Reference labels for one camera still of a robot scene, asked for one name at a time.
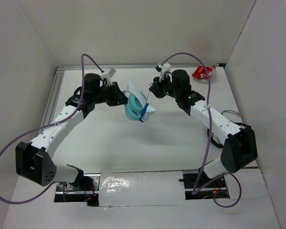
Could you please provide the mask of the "teal cat-ear headphones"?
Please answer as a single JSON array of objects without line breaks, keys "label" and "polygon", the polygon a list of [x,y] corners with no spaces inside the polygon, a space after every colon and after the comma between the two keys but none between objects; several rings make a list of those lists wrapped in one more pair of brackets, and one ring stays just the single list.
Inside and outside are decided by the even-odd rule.
[{"label": "teal cat-ear headphones", "polygon": [[122,92],[125,95],[129,93],[128,102],[124,106],[125,114],[128,119],[144,123],[156,112],[156,109],[148,103],[144,93],[136,89],[133,81],[130,80],[127,89]]}]

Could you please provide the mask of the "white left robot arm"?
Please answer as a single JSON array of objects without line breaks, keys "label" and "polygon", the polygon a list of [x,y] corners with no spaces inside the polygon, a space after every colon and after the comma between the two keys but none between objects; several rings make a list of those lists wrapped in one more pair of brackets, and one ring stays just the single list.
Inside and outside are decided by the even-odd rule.
[{"label": "white left robot arm", "polygon": [[43,187],[51,182],[64,182],[73,190],[80,190],[85,180],[83,170],[72,165],[55,165],[52,161],[54,153],[72,129],[81,123],[97,104],[117,106],[127,104],[127,101],[118,83],[108,85],[106,79],[101,79],[99,75],[86,74],[84,86],[74,91],[51,126],[30,142],[17,144],[16,173]]}]

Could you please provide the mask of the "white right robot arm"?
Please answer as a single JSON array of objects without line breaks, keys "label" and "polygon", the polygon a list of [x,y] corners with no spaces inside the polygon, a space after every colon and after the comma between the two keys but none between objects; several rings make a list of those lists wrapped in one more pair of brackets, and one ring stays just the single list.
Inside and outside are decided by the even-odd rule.
[{"label": "white right robot arm", "polygon": [[192,90],[185,70],[175,70],[171,76],[164,78],[154,77],[149,90],[157,98],[174,98],[179,108],[201,121],[223,144],[220,157],[201,168],[203,172],[199,174],[198,181],[203,187],[211,186],[216,176],[235,173],[257,159],[253,129],[244,124],[238,125],[207,106],[206,99]]}]

